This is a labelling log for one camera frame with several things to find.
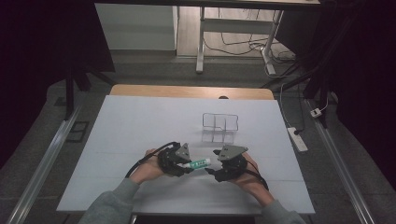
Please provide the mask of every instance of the gray floor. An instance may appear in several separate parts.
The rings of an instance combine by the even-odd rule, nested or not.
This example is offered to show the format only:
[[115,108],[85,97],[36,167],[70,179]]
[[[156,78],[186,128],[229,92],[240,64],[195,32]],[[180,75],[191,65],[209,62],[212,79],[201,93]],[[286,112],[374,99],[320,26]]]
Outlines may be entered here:
[[[259,88],[269,80],[263,72],[262,60],[206,59],[205,71],[199,76],[194,71],[194,59],[180,59],[173,55],[113,52],[113,60],[117,72],[108,75],[120,83]],[[276,70],[281,72],[286,68],[285,64],[279,64]],[[77,125],[74,129],[76,132],[68,135],[68,141],[25,223],[77,223],[80,218],[79,214],[58,213],[56,206],[78,162],[101,104],[110,91],[106,83],[96,77],[90,76],[90,79],[92,89],[77,118],[78,125],[86,127],[87,132],[78,132],[81,127]],[[0,223],[7,221],[64,118],[64,94],[63,82],[49,88],[48,100],[40,116],[0,171]],[[299,100],[297,88],[283,92],[282,104],[286,117],[291,125],[301,128],[303,120]],[[396,193],[364,148],[338,121],[336,107],[336,103],[331,100],[327,118],[329,130],[376,222],[394,223]],[[360,223],[304,105],[303,111],[305,130],[301,136],[309,151],[305,154],[296,151],[296,157],[316,210],[314,215],[303,215],[303,218],[307,223]]]

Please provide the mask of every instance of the hand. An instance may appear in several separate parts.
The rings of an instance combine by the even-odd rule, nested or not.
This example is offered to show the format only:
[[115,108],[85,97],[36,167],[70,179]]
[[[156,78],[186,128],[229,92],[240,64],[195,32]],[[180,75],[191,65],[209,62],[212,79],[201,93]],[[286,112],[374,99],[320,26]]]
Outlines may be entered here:
[[[154,151],[155,149],[147,150],[145,156]],[[163,170],[161,170],[160,166],[158,165],[157,154],[158,153],[149,158],[143,164],[140,164],[136,168],[136,170],[129,176],[129,178],[136,184],[140,185],[147,180],[153,180],[163,175]]]
[[[246,152],[244,152],[242,155],[247,160],[247,169],[256,174],[259,174],[257,163]],[[253,195],[253,197],[255,197],[256,200],[262,206],[266,206],[274,201],[274,197],[271,195],[271,193],[264,187],[262,182],[254,175],[244,173],[240,175],[238,178],[234,180],[230,180],[230,182],[234,183],[242,190]]]

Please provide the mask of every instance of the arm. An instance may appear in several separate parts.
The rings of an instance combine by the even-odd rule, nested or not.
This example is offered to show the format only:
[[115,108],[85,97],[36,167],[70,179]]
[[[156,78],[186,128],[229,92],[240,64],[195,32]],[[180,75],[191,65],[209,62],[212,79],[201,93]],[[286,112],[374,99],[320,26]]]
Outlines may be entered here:
[[122,180],[113,191],[102,193],[88,208],[79,224],[87,223],[128,223],[133,207],[132,200],[141,183],[163,175],[157,157],[151,157],[129,176]]
[[[247,169],[258,173],[257,163],[247,154],[243,154],[247,159]],[[242,174],[231,181],[242,190],[251,194],[262,206],[262,216],[264,223],[274,224],[299,224],[305,223],[304,220],[296,213],[287,211],[279,201],[275,200],[272,194],[262,185],[259,179],[253,175]]]

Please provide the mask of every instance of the black device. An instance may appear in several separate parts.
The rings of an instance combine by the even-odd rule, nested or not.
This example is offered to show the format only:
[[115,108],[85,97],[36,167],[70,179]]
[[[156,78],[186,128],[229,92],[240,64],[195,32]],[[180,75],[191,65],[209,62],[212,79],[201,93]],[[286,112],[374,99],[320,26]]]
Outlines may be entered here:
[[167,175],[182,176],[189,174],[193,171],[191,168],[184,168],[178,166],[178,164],[184,164],[191,162],[189,147],[186,144],[183,146],[178,142],[170,142],[168,144],[159,147],[155,151],[149,153],[143,159],[138,161],[127,173],[125,178],[128,178],[131,173],[140,165],[147,161],[149,158],[155,156],[158,153],[158,165]]
[[268,190],[267,182],[262,178],[257,167],[253,166],[257,170],[257,173],[247,169],[248,161],[242,155],[242,153],[246,151],[248,151],[247,147],[228,145],[224,146],[221,150],[214,150],[213,152],[218,155],[218,160],[221,161],[222,169],[215,171],[213,169],[205,168],[205,170],[210,175],[213,175],[219,182],[236,179],[244,173],[253,175],[257,177]]

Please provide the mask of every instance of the green object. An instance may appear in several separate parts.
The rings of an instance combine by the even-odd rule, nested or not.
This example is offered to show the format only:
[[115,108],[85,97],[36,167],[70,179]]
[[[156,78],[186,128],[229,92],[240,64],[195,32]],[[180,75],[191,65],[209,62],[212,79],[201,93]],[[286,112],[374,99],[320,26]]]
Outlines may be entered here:
[[210,159],[204,159],[200,161],[192,161],[190,163],[184,164],[183,167],[188,167],[191,169],[200,169],[210,165]]

